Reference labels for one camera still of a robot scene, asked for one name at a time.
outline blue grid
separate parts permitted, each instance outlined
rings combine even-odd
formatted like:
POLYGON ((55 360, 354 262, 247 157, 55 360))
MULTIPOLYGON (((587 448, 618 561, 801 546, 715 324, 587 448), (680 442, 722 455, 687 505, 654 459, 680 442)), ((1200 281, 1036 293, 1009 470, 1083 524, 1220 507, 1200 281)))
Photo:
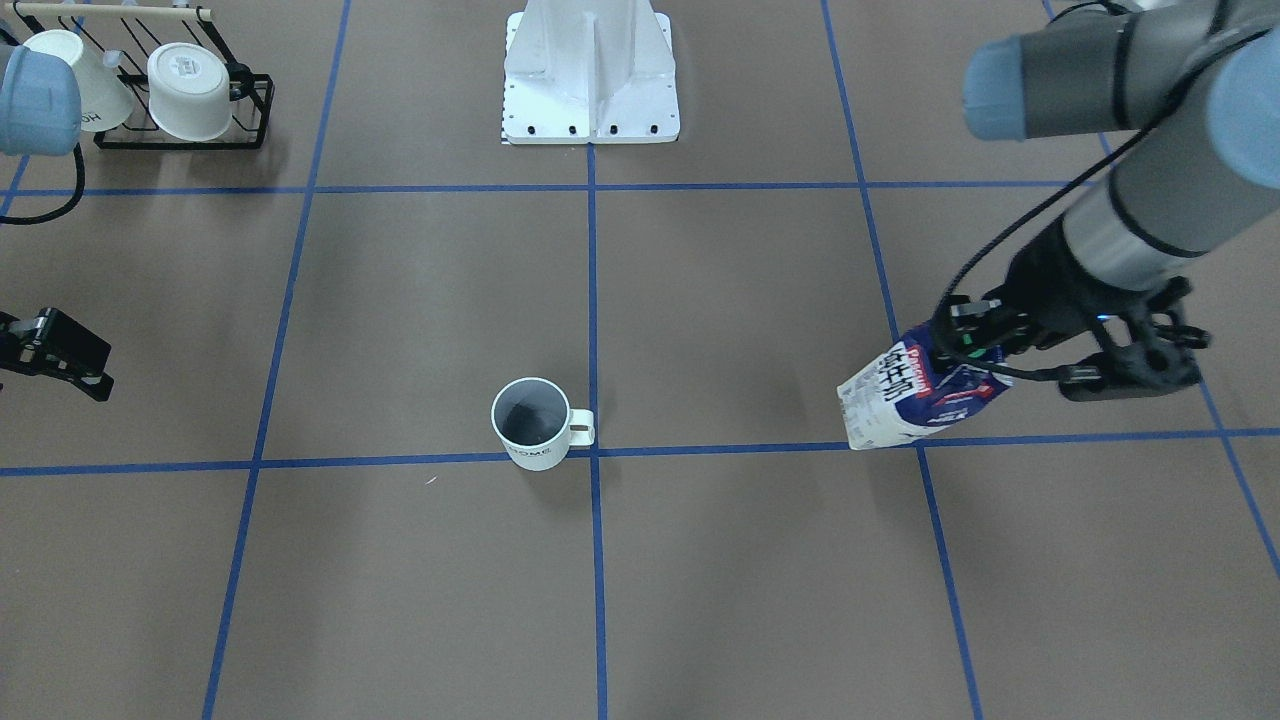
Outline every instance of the blue grid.
MULTIPOLYGON (((147 473, 200 473, 216 470, 247 470, 248 480, 244 489, 244 501, 237 530, 236 547, 232 555, 230 571, 227 583, 221 620, 218 629, 218 641, 214 659, 210 667, 209 687, 204 703, 204 720, 211 720, 218 694, 221 665, 225 655, 227 638, 230 630, 232 614, 236 601, 236 591, 239 580, 241 564, 243 561, 244 546, 252 518, 253 498, 257 487, 259 474, 264 469, 297 469, 297 468, 344 468, 344 466, 379 466, 379 465, 430 465, 443 462, 504 462, 507 455, 503 452, 474 452, 474 454, 434 454, 434 455, 398 455, 398 456, 367 456, 367 457, 303 457, 303 459, 276 459, 262 457, 266 433, 270 424, 271 405, 275 396, 275 383, 280 369, 280 357, 288 333, 289 314, 293 301, 293 290, 298 277, 302 251, 306 242, 307 224, 311 213, 312 200, 316 195, 326 193, 457 193, 457 192, 586 192, 588 195, 588 225, 589 225, 589 393, 590 409, 599 413, 599 366, 598 366, 598 284, 596 284, 596 197, 600 192, 645 192, 645 191, 754 191, 754 190, 858 190, 860 193, 872 251, 876 259, 877 275, 884 301, 886 320, 892 337, 899 337, 896 316, 893 314, 892 293, 888 277, 884 269, 883 256, 879 247, 879 237, 874 220, 874 211, 870 200, 870 190, 909 190, 909 188, 972 188, 972 187, 1044 187, 1056 188, 1066 184, 1068 181, 868 181, 863 169, 861 152, 858 143, 858 133, 854 123, 852 105, 849 99, 849 90, 844 77, 844 68, 840 60, 838 44, 836 41, 835 24, 831 17, 828 0, 820 0, 823 19, 826 23, 827 40, 829 44, 832 67, 836 76, 836 85, 840 92, 841 105, 845 114, 846 131, 849 135, 852 163, 856 172, 856 182, 753 182, 753 183, 598 183, 596 182, 596 154, 594 146, 586 147, 586 174, 584 184, 412 184, 412 186, 320 186, 317 174, 324 151, 325 135, 328 129, 329 111, 333 104, 334 90, 342 64, 343 47, 347 35, 347 24, 351 14, 352 0, 344 0, 342 17, 339 20, 338 38, 334 46, 333 60, 328 87, 325 91, 324 109, 320 118, 320 127, 312 154, 311 170, 305 187, 211 187, 211 188, 88 188, 84 195, 88 197, 109 196, 180 196, 180 195, 302 195, 303 204, 298 222, 298 231, 294 240, 293 256, 291 260, 288 282, 285 286, 284 301, 280 309, 280 318, 268 375, 266 391, 262 398, 262 410, 259 419, 259 430, 250 460, 205 461, 205 462, 136 462, 136 464, 104 464, 104 465, 59 465, 59 466, 22 466, 0 468, 0 478, 18 477, 52 477, 52 475, 99 475, 99 474, 147 474, 147 473)), ((1052 18, 1053 10, 1048 0, 1042 0, 1046 13, 1052 18)), ((1106 136, 1100 135, 1098 140, 1105 151, 1110 150, 1106 136)), ((8 188, 0 190, 3 202, 0 214, 8 214, 13 201, 18 197, 65 197, 70 190, 20 190, 23 174, 26 173, 29 158, 23 156, 14 172, 8 188)), ((975 720, 982 720, 983 710, 978 691, 978 682, 970 660, 968 639, 964 629, 964 620, 960 609, 960 598, 955 587, 951 570, 950 555, 946 544, 941 511, 933 488, 933 478, 929 471, 927 448, 931 447, 986 447, 986 446, 1020 446, 1020 445, 1056 445, 1056 443, 1107 443, 1107 442, 1157 442, 1157 441, 1187 441, 1187 439, 1219 439, 1233 468, 1236 482, 1251 516, 1254 520, 1258 534, 1271 559, 1276 575, 1280 577, 1280 556, 1277 556, 1275 543, 1268 533, 1266 523, 1254 500, 1252 488, 1239 464, 1233 438, 1252 437, 1280 437, 1280 428, 1226 428, 1217 411, 1212 393, 1207 384, 1201 384, 1201 391, 1206 406, 1213 419, 1212 430, 1167 430, 1167 432, 1132 432, 1132 433, 1082 433, 1082 434, 1052 434, 1052 436, 1005 436, 1005 437, 975 437, 975 438, 925 438, 911 447, 915 448, 916 459, 923 483, 925 501, 933 524, 934 541, 938 551, 938 561, 943 575, 947 601, 955 625, 956 643, 961 664, 965 673, 966 688, 975 720)), ((593 546, 594 546, 594 573, 595 573, 595 612, 596 612, 596 694, 598 716, 600 720, 608 717, 608 671, 607 671, 607 643, 605 643, 605 593, 604 593, 604 546, 603 546, 603 512, 600 493, 600 459, 602 457, 646 457, 646 456, 685 456, 685 455, 737 455, 737 454, 773 454, 773 452, 846 452, 847 445, 844 442, 812 442, 812 443, 758 443, 758 445, 716 445, 716 446, 675 446, 675 447, 602 447, 600 438, 589 450, 570 452, 570 457, 588 459, 590 461, 591 477, 591 515, 593 515, 593 546)))

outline dish rack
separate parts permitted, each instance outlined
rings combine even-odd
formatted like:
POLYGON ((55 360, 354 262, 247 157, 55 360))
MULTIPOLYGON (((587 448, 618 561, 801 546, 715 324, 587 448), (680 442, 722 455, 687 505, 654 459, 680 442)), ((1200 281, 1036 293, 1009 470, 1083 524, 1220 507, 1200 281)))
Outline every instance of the dish rack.
MULTIPOLYGON (((19 3, 14 0, 5 3, 5 8, 13 12, 32 35, 47 29, 40 22, 41 19, 56 20, 63 29, 79 33, 104 54, 108 47, 99 41, 90 26, 93 24, 101 32, 102 23, 114 26, 111 20, 118 20, 128 40, 132 40, 133 46, 141 53, 140 64, 138 58, 134 58, 129 50, 115 49, 122 54, 120 64, 116 68, 119 79, 133 94, 136 105, 124 123, 93 135, 93 145, 102 150, 256 150, 266 140, 268 122, 271 118, 271 101, 275 97, 275 83, 271 81, 271 76, 255 73, 248 65, 236 59, 227 40, 214 26, 212 9, 204 6, 160 8, 138 5, 128 0, 120 5, 19 3), (143 68, 151 53, 166 42, 160 40, 147 22, 170 32, 186 29, 182 41, 189 38, 191 42, 201 47, 210 49, 212 46, 211 50, 221 56, 230 76, 232 92, 228 100, 233 104, 232 126, 225 133, 205 142, 191 142, 164 132, 151 119, 150 91, 143 68)), ((122 45, 127 45, 123 40, 124 35, 119 37, 122 45)), ((9 45, 20 45, 20 41, 3 24, 0 24, 0 40, 9 45)))

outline mug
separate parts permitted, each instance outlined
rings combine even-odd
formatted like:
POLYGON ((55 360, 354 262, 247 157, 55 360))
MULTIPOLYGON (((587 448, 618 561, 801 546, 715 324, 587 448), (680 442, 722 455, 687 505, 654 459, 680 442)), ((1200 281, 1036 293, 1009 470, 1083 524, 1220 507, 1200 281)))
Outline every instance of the mug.
POLYGON ((81 95, 81 129, 100 132, 129 119, 134 97, 114 68, 95 56, 78 35, 65 29, 37 32, 23 42, 36 53, 54 55, 72 67, 81 95))
POLYGON ((550 470, 570 447, 595 442, 595 414, 570 407, 564 391, 543 378, 521 378, 502 388, 489 421, 511 460, 526 470, 550 470))
POLYGON ((166 133, 205 142, 232 126, 230 76, 218 55, 189 42, 156 47, 147 58, 151 119, 166 133))

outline blue and white package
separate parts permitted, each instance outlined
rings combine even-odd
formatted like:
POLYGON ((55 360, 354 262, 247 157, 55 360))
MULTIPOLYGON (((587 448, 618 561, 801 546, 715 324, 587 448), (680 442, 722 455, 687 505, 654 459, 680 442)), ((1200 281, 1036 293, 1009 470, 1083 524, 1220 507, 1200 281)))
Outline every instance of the blue and white package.
MULTIPOLYGON (((928 324, 916 325, 836 388, 851 450, 911 443, 977 415, 1012 387, 1012 378, 969 365, 936 373, 932 350, 928 324)), ((992 348, 980 359, 1002 363, 1004 354, 992 348)))

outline light blue cap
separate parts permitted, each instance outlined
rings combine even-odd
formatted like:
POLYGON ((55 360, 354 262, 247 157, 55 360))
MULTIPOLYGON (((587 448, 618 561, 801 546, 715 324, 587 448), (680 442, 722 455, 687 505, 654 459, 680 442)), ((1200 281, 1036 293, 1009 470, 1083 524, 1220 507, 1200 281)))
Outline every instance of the light blue cap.
POLYGON ((13 47, 0 85, 0 151, 65 155, 79 142, 79 86, 70 65, 29 47, 13 47))
POLYGON ((1208 136, 1240 177, 1280 190, 1280 32, 1233 55, 1208 95, 1208 136))
POLYGON ((1016 35, 973 54, 964 73, 964 119, 979 140, 1027 140, 1023 44, 1016 35))

